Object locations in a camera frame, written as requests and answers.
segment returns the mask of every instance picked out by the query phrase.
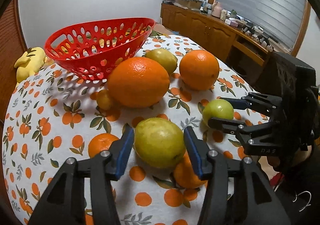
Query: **potted plant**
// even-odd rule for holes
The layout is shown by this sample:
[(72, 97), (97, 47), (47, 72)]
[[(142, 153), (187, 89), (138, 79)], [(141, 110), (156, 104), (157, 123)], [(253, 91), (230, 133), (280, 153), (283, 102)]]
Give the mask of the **potted plant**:
[(237, 16), (237, 12), (234, 9), (231, 10), (230, 18), (236, 18), (236, 16)]

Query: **small green fruit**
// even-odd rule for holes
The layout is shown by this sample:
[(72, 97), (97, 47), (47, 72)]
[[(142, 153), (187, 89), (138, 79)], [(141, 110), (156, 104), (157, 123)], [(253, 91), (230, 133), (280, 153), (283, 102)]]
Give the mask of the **small green fruit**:
[(206, 125), (212, 117), (233, 119), (233, 107), (230, 102), (222, 99), (213, 100), (202, 111), (202, 119)]

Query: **wooden sideboard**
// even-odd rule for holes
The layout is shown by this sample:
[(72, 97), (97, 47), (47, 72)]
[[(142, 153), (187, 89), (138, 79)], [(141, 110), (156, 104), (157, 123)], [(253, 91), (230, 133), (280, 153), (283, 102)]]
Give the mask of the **wooden sideboard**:
[(245, 55), (260, 74), (269, 57), (268, 51), (252, 38), (211, 15), (162, 3), (161, 18), (163, 26), (192, 39), (230, 67)]

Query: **table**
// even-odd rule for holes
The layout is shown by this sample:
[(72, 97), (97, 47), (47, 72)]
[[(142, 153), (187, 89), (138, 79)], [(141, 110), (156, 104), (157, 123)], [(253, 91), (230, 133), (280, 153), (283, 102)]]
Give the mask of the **table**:
[[(148, 38), (136, 56), (158, 47), (168, 49), (179, 61), (187, 52), (202, 49), (189, 38), (159, 36)], [(15, 215), (22, 223), (27, 223), (58, 168), (68, 157), (88, 158), (87, 147), (94, 136), (111, 132), (121, 137), (124, 127), (135, 127), (142, 119), (158, 116), (170, 119), (182, 130), (191, 126), (198, 138), (207, 140), (210, 148), (233, 159), (243, 158), (243, 148), (234, 135), (209, 129), (201, 121), (201, 111), (208, 101), (219, 97), (240, 98), (253, 91), (220, 60), (219, 65), (217, 82), (208, 91), (200, 92), (189, 90), (177, 69), (171, 75), (170, 91), (174, 92), (165, 94), (160, 103), (139, 111), (121, 108), (97, 112), (96, 94), (107, 88), (107, 83), (84, 81), (55, 64), (22, 82), (9, 103), (2, 145), (5, 185)], [(266, 116), (249, 109), (237, 110), (235, 118), (244, 120), (247, 125), (268, 121)], [(125, 174), (118, 182), (112, 182), (122, 224), (197, 223), (205, 186), (197, 190), (175, 189), (170, 181), (171, 172), (149, 167), (132, 150)], [(89, 188), (86, 179), (86, 220), (87, 224), (92, 224)], [(233, 193), (231, 180), (228, 193)], [(180, 199), (176, 203), (178, 206), (169, 206), (165, 201), (168, 197)]]

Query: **lemon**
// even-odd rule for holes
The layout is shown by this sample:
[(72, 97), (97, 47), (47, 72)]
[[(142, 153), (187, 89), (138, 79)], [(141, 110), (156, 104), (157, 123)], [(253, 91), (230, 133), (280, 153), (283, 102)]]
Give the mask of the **lemon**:
[(202, 119), (206, 125), (212, 117), (233, 119), (233, 107), (230, 102), (222, 99), (209, 102), (202, 111)]
[(157, 117), (143, 120), (136, 126), (134, 148), (144, 162), (156, 168), (175, 166), (186, 152), (181, 129)]
[(112, 108), (112, 106), (114, 106), (114, 101), (110, 97), (108, 90), (104, 89), (98, 92), (97, 104), (101, 109), (105, 111), (109, 110), (110, 108)]
[(178, 59), (167, 49), (153, 49), (146, 53), (146, 57), (161, 64), (169, 76), (177, 69)]

